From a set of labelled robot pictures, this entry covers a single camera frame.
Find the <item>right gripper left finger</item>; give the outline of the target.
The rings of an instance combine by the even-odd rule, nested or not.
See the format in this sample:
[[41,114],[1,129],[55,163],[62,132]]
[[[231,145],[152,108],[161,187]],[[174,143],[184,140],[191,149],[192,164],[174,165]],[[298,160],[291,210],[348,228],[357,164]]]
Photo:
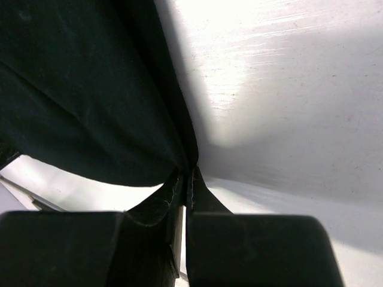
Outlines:
[[174,286],[183,177],[125,212],[1,215],[2,286]]

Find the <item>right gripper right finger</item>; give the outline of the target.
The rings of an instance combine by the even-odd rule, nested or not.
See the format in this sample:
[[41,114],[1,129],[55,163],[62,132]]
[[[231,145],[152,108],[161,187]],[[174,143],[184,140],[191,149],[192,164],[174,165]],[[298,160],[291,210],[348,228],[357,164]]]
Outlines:
[[235,214],[189,177],[186,267],[190,286],[342,286],[329,237],[311,216]]

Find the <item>black t-shirt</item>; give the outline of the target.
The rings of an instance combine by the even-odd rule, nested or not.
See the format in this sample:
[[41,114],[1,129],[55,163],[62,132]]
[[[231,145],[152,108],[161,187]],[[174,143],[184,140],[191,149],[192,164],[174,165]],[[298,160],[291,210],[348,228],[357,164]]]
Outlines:
[[109,184],[149,187],[198,149],[153,1],[2,1],[1,138]]

